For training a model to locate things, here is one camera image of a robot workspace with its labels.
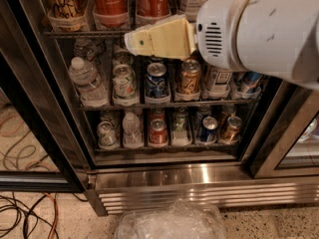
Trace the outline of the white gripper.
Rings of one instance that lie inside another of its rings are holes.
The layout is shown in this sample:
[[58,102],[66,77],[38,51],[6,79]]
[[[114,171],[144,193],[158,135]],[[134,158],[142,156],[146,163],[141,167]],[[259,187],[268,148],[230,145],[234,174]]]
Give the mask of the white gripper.
[[[196,17],[200,54],[210,65],[233,72],[254,71],[246,46],[255,35],[258,0],[207,0]],[[184,15],[173,15],[125,34],[135,56],[186,60],[196,50],[195,27]]]

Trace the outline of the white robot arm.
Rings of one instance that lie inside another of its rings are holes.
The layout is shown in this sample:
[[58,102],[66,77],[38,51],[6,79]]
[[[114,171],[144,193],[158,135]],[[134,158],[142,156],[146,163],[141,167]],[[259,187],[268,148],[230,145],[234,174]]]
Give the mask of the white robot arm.
[[319,0],[207,0],[193,24],[173,15],[125,35],[135,56],[253,71],[319,90]]

